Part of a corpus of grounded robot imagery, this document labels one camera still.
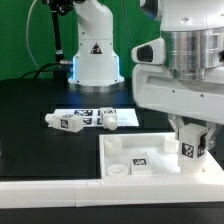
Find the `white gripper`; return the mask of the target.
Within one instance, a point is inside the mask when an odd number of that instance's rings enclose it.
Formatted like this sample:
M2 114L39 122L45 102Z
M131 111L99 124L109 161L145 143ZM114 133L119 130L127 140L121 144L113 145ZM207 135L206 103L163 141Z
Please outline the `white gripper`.
M208 69L204 80L193 81L175 79L162 66L137 64L132 90L139 107L170 113L168 121L176 140L184 126L181 116L209 121L206 148L215 147L219 124L224 124L224 66Z

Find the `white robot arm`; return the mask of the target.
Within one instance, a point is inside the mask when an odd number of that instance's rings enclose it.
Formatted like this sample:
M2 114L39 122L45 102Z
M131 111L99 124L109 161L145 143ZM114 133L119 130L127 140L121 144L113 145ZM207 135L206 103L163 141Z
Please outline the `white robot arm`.
M124 79L113 50L113 15L97 0L74 0L79 50L69 84L108 88ZM185 117L204 120L205 144L214 147L224 126L224 0L139 0L161 23L160 37L132 49L133 98L165 112L179 139L190 135Z

